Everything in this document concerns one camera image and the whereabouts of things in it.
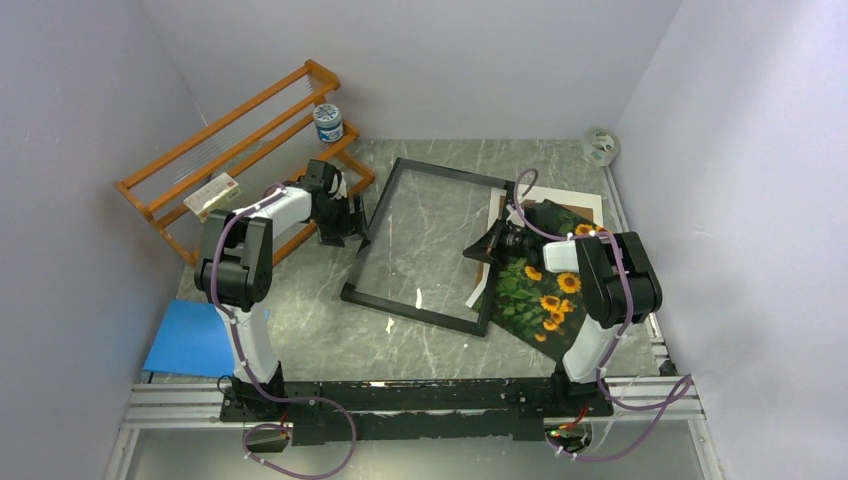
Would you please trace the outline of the sunflower photo print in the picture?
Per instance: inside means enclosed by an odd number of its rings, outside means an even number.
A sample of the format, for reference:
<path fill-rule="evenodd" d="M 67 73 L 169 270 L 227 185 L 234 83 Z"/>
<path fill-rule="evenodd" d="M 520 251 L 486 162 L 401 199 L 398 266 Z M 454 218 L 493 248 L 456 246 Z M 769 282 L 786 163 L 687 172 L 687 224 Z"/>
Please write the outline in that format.
<path fill-rule="evenodd" d="M 523 227 L 512 209 L 505 220 Z M 576 272 L 532 267 L 523 258 L 496 270 L 490 321 L 546 357 L 557 360 L 575 343 L 586 315 L 586 283 Z"/>

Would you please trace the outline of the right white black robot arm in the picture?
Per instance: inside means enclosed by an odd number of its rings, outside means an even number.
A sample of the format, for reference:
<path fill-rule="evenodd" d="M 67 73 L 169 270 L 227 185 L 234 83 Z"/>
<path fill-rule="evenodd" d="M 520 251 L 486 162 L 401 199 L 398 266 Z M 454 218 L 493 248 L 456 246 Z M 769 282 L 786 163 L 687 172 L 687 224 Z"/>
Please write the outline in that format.
<path fill-rule="evenodd" d="M 586 317 L 562 356 L 566 377 L 551 386 L 550 402 L 559 413 L 572 415 L 587 403 L 587 387 L 613 399 L 605 380 L 607 363 L 629 327 L 662 304 L 660 282 L 637 232 L 555 235 L 532 224 L 497 220 L 462 255 L 498 267 L 523 257 L 549 273 L 576 275 Z"/>

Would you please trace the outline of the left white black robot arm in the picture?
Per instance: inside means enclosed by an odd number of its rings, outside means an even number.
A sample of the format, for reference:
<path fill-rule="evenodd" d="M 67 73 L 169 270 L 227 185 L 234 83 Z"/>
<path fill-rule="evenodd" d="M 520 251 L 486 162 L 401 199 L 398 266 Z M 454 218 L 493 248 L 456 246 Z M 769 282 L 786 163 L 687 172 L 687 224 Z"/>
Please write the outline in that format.
<path fill-rule="evenodd" d="M 227 331 L 234 361 L 230 402 L 246 404 L 262 420 L 277 418 L 286 406 L 282 366 L 262 305 L 272 286 L 275 240 L 296 224 L 309 224 L 320 244 L 342 247 L 347 238 L 364 235 L 365 223 L 360 196 L 349 194 L 337 167 L 319 160 L 245 207 L 209 213 L 194 284 Z"/>

